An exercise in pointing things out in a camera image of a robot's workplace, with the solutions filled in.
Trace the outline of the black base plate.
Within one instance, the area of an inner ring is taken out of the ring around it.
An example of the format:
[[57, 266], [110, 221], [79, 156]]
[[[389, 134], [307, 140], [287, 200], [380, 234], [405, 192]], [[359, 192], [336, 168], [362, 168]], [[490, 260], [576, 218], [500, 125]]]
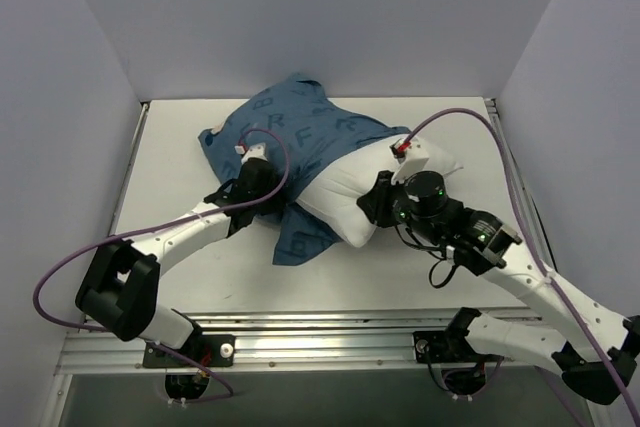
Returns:
[[476, 352], [470, 345], [468, 329], [414, 331], [412, 333], [415, 359], [418, 363], [480, 363], [497, 362], [500, 356]]
[[[235, 341], [236, 337], [230, 334], [198, 334], [189, 338], [177, 352], [208, 368], [231, 367], [234, 363]], [[147, 343], [142, 366], [148, 369], [175, 369], [191, 367], [191, 364]]]

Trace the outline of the aluminium right side rail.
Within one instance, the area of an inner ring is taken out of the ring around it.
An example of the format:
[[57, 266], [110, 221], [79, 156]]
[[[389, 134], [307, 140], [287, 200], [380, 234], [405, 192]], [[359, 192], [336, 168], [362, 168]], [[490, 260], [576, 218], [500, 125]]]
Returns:
[[497, 109], [497, 102], [494, 98], [484, 98], [484, 104], [493, 129], [507, 153], [507, 162], [510, 171], [509, 179], [515, 189], [514, 197], [515, 203], [517, 204], [517, 208], [515, 208], [514, 211], [518, 212], [522, 217], [522, 220], [531, 236], [535, 251], [541, 260], [547, 266], [556, 270], [557, 266], [554, 255], [549, 245], [539, 211], [521, 169], [513, 155], [512, 149], [507, 142]]

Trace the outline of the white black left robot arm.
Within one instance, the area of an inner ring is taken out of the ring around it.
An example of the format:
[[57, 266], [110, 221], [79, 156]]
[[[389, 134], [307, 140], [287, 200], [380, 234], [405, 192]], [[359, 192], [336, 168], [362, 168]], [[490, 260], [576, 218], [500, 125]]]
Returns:
[[270, 162], [251, 157], [236, 178], [169, 227], [100, 246], [76, 294], [76, 307], [122, 341], [157, 342], [177, 365], [194, 364], [202, 352], [197, 326], [159, 303], [160, 279], [192, 254], [250, 225], [255, 216], [279, 210], [284, 198], [274, 190], [281, 183]]

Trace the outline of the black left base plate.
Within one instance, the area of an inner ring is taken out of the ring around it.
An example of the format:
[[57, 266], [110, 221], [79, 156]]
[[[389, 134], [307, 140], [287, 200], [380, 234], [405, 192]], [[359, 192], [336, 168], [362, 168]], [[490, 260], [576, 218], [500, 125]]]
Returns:
[[[236, 337], [230, 334], [198, 334], [189, 338], [177, 352], [208, 368], [231, 367], [234, 363], [235, 341]], [[148, 369], [175, 369], [191, 367], [191, 364], [147, 343], [142, 366]]]

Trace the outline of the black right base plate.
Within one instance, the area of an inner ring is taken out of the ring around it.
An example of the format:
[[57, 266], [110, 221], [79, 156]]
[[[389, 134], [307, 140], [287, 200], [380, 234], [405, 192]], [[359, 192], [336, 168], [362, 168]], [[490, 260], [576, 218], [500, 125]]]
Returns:
[[418, 363], [480, 363], [497, 362], [500, 356], [476, 352], [470, 345], [468, 329], [414, 331], [412, 333], [415, 359]]

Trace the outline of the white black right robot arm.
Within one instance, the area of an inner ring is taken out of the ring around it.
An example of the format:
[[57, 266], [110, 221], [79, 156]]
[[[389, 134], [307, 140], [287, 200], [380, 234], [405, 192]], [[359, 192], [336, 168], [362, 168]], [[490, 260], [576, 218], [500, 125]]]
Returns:
[[408, 246], [438, 256], [509, 292], [545, 322], [535, 328], [461, 308], [444, 331], [455, 359], [507, 357], [558, 375], [582, 398], [610, 405], [629, 385], [639, 354], [639, 319], [603, 307], [545, 264], [493, 214], [448, 196], [442, 175], [423, 171], [401, 184], [383, 171], [358, 198], [378, 227], [409, 235]]

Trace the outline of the aluminium front frame rail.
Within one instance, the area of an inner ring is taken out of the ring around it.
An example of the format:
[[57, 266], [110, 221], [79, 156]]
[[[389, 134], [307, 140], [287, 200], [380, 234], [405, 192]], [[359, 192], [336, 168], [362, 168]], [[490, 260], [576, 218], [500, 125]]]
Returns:
[[[412, 369], [413, 334], [442, 330], [455, 309], [201, 314], [205, 334], [235, 336], [229, 372]], [[56, 371], [143, 374], [145, 344], [106, 333], [66, 336]]]

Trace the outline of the blue cartoon print pillowcase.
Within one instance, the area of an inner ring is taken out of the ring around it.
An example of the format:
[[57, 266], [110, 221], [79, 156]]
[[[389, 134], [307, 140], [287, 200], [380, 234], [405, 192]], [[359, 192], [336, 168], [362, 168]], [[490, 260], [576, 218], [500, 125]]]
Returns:
[[293, 74], [251, 97], [222, 126], [201, 131], [198, 141], [221, 183], [238, 176], [238, 144], [265, 143], [267, 158], [277, 171], [289, 170], [280, 190], [285, 207], [266, 220], [280, 225], [273, 263], [297, 266], [339, 241], [331, 227], [296, 203], [297, 197], [331, 162], [376, 141], [408, 133], [406, 127], [391, 127], [339, 108], [318, 81]]

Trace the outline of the white pillow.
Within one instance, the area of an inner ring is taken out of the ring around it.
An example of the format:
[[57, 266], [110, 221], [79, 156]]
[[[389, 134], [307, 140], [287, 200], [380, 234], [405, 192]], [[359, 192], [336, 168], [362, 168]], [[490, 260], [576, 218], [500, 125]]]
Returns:
[[357, 200], [374, 187], [382, 171], [396, 172], [400, 162], [391, 147], [402, 135], [378, 140], [340, 157], [320, 172], [297, 197], [306, 212], [326, 223], [341, 240], [360, 248], [376, 227], [357, 205]]

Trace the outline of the aluminium table edge rail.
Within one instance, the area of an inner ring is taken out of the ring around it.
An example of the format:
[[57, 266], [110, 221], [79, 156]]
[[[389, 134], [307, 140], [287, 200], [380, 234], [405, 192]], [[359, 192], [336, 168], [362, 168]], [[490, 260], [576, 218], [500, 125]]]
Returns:
[[125, 170], [122, 176], [122, 180], [120, 181], [120, 184], [119, 184], [119, 189], [117, 191], [117, 197], [115, 200], [113, 212], [110, 217], [107, 236], [111, 236], [116, 231], [116, 227], [117, 227], [120, 213], [122, 210], [122, 205], [124, 203], [124, 198], [128, 188], [131, 172], [132, 172], [136, 155], [139, 149], [141, 138], [144, 133], [145, 124], [149, 115], [150, 106], [151, 106], [150, 101], [142, 102], [140, 104], [140, 107], [141, 107], [140, 115], [138, 117], [138, 121], [134, 129], [133, 136], [129, 144], [129, 148], [127, 150]]

